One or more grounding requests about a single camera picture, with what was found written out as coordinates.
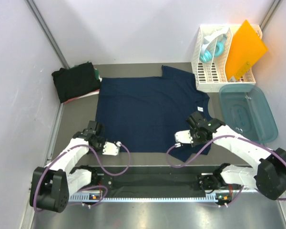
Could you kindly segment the navy blue t shirt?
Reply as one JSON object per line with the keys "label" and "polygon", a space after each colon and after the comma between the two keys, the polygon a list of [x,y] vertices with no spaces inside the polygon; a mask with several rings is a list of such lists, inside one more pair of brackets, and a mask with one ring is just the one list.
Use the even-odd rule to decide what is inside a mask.
{"label": "navy blue t shirt", "polygon": [[141,78],[104,78],[96,121],[102,135],[120,141],[132,153],[166,153],[187,161],[192,154],[208,154],[203,145],[184,145],[175,150],[176,132],[188,130],[187,118],[196,111],[211,119],[209,96],[195,86],[193,73],[162,66],[162,75]]}

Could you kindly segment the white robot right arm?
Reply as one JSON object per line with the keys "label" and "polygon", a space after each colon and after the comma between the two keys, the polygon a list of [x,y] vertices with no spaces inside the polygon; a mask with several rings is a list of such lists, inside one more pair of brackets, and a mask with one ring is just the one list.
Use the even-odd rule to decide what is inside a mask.
{"label": "white robot right arm", "polygon": [[201,179],[203,189],[223,189],[228,185],[254,188],[270,200],[281,200],[286,191],[286,151],[267,148],[245,138],[217,118],[207,120],[196,111],[187,118],[193,146],[215,144],[244,160],[248,166],[221,164]]}

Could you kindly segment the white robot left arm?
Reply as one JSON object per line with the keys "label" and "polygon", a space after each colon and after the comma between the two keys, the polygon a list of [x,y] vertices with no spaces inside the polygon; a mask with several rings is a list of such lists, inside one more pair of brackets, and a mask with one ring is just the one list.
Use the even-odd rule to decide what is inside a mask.
{"label": "white robot left arm", "polygon": [[99,153],[105,145],[103,125],[90,121],[87,128],[73,135],[66,148],[48,165],[37,167],[32,174],[30,206],[37,212],[61,213],[70,196],[82,188],[94,189],[100,183],[95,168],[77,166],[89,152]]}

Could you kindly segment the folded red t shirt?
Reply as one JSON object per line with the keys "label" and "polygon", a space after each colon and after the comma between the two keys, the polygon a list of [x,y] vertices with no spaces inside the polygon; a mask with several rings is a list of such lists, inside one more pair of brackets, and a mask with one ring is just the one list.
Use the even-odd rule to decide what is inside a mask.
{"label": "folded red t shirt", "polygon": [[81,99],[81,98],[85,98],[85,97],[89,97],[89,96],[93,96],[93,95],[98,95],[100,92],[100,90],[96,90],[96,91],[93,91],[93,92],[90,92],[90,93],[87,93],[85,95],[82,95],[82,96],[78,96],[78,97],[74,97],[74,98],[71,98],[71,99],[68,99],[67,101],[65,101],[64,103],[69,103],[71,101],[74,101],[74,100],[77,100],[77,99]]}

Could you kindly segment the translucent teal plastic bin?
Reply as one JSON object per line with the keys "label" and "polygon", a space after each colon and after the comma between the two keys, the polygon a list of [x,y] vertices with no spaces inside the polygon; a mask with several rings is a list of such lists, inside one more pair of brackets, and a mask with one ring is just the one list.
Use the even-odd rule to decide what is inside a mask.
{"label": "translucent teal plastic bin", "polygon": [[260,88],[246,83],[225,85],[219,99],[224,121],[234,131],[262,145],[277,138],[275,119]]}

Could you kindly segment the folded black t shirt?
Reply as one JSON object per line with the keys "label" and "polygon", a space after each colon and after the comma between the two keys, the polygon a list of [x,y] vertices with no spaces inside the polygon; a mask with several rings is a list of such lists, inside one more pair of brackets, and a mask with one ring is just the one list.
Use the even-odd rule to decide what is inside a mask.
{"label": "folded black t shirt", "polygon": [[101,88],[101,81],[91,62],[82,63],[70,69],[60,68],[51,75],[61,103]]}

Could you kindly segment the folded green t shirt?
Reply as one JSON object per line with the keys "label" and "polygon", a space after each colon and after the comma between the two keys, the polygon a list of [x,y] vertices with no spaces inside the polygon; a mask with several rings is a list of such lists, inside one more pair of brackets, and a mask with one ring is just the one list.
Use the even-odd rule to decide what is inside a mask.
{"label": "folded green t shirt", "polygon": [[[86,64],[86,63],[91,63],[91,62],[84,62],[84,63],[78,64],[78,65],[74,65],[72,68],[78,67],[79,65]],[[102,77],[100,76],[99,70],[98,70],[96,67],[93,67],[93,68],[94,68],[94,72],[95,72],[95,77],[96,77],[96,79],[101,82],[101,81],[102,81]]]}

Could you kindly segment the teal headphones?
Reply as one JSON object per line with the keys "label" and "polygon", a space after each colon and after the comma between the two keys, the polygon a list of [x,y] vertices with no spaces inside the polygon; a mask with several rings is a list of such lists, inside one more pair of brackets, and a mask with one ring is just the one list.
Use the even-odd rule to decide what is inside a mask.
{"label": "teal headphones", "polygon": [[223,54],[228,31],[229,27],[226,26],[203,38],[199,56],[202,63],[210,62],[214,57]]}

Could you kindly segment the white slotted file organizer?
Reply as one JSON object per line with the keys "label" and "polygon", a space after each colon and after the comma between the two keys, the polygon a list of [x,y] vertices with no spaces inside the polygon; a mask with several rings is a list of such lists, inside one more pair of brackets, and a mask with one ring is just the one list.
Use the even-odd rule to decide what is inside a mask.
{"label": "white slotted file organizer", "polygon": [[[200,49],[203,44],[203,38],[212,34],[216,30],[220,30],[223,27],[229,27],[227,33],[227,40],[225,42],[225,49],[223,54],[218,57],[214,57],[212,61],[202,63],[199,59]],[[217,93],[219,90],[227,85],[233,84],[227,81],[225,74],[225,64],[229,54],[231,41],[233,35],[239,29],[240,24],[202,24],[198,29],[198,35],[194,48],[193,57],[191,60],[192,71],[195,76],[195,86],[197,90],[206,93]]]}

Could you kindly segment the orange plastic folder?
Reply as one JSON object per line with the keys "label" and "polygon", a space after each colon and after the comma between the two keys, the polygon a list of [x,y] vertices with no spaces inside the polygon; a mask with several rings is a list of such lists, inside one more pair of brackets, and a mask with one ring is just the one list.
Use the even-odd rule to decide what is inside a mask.
{"label": "orange plastic folder", "polygon": [[245,20],[232,37],[225,64],[228,82],[236,82],[249,71],[268,51],[248,20]]}

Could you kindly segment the aluminium frame rail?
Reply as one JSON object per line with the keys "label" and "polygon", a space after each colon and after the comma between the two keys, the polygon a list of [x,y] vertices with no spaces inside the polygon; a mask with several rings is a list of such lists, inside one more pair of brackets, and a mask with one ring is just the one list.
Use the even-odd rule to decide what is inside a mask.
{"label": "aluminium frame rail", "polygon": [[70,202],[62,213],[34,213],[28,207],[22,229],[286,229],[286,201],[272,201],[254,189],[234,189],[234,201],[219,207],[228,193],[189,193],[104,198],[99,205]]}

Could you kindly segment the left aluminium corner post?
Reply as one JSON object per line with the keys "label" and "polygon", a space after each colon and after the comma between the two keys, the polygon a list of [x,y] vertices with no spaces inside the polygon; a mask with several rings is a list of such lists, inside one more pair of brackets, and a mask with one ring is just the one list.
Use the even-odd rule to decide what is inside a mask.
{"label": "left aluminium corner post", "polygon": [[69,69],[70,66],[67,63],[61,49],[59,48],[56,39],[54,38],[50,28],[48,27],[44,17],[42,16],[38,6],[36,5],[35,1],[33,0],[25,0],[25,3],[29,7],[30,11],[32,12],[34,18],[36,19],[37,23],[39,24],[41,30],[43,31],[44,35],[46,36],[50,46],[54,50],[56,56],[58,57],[59,61],[61,62],[62,66],[66,69]]}

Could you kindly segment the aluminium corner post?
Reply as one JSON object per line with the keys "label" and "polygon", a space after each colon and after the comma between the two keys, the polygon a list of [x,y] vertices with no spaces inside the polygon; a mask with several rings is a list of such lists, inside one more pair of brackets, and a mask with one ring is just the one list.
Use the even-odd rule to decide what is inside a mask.
{"label": "aluminium corner post", "polygon": [[270,6],[268,7],[265,15],[263,16],[259,26],[261,31],[263,32],[268,24],[270,23],[272,17],[274,16],[274,14],[276,13],[277,9],[279,8],[280,4],[282,3],[282,0],[273,0],[271,1]]}
{"label": "aluminium corner post", "polygon": [[36,5],[35,1],[33,0],[25,0],[25,3],[29,7],[30,11],[32,12],[34,18],[36,19],[37,23],[39,24],[41,30],[43,31],[44,35],[46,36],[50,46],[54,50],[56,56],[58,57],[59,61],[61,62],[62,66],[66,69],[69,69],[70,66],[67,63],[61,49],[59,48],[56,39],[54,38],[50,28],[48,27],[44,17],[42,16],[38,6]]}

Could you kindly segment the right aluminium corner post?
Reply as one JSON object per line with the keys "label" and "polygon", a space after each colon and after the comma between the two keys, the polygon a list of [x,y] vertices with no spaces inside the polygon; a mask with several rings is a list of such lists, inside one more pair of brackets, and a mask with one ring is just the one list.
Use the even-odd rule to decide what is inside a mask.
{"label": "right aluminium corner post", "polygon": [[261,31],[263,32],[268,24],[270,23],[272,17],[274,16],[274,14],[276,13],[277,9],[279,8],[280,4],[282,3],[282,0],[273,0],[271,1],[270,6],[268,7],[265,15],[263,16],[259,26]]}

